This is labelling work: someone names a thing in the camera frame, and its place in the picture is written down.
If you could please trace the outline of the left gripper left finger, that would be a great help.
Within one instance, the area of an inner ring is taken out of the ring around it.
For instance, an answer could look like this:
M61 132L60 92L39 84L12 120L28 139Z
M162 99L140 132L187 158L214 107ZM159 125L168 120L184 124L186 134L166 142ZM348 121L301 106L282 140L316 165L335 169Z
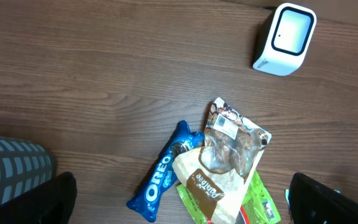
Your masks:
M76 196L76 179L64 172L0 205L0 223L67 224Z

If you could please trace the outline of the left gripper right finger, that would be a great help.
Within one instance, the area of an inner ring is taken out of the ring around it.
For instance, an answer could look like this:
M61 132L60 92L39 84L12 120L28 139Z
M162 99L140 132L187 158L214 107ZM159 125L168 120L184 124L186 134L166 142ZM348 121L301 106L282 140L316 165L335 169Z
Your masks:
M358 203L297 172L288 194L294 224L358 224Z

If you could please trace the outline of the green snack bag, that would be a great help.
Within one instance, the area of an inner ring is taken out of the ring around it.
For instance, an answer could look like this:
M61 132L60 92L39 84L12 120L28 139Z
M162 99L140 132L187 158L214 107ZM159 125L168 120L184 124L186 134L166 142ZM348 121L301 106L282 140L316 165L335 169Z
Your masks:
M213 224L200 210L192 194L182 184L177 186L178 194L196 224ZM281 216L262 180L254 172L248 191L242 201L235 224L276 224Z

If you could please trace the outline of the beige brown pastry bag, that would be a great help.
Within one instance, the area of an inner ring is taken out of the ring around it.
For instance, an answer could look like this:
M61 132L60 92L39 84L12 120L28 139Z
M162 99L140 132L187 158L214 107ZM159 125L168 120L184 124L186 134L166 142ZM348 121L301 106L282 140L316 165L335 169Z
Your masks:
M204 145L178 155L173 169L213 223L234 223L272 135L222 98L208 113Z

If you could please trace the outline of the blue Oreo cookie pack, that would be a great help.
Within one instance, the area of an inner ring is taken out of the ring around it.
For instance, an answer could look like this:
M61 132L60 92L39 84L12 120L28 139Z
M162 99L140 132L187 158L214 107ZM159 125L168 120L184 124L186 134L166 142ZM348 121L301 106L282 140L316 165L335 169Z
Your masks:
M142 215L148 222L155 222L162 194L177 181L177 175L173 170L175 158L196 148L203 140L202 132L191 131L184 120L178 122L150 175L140 190L126 203L127 207Z

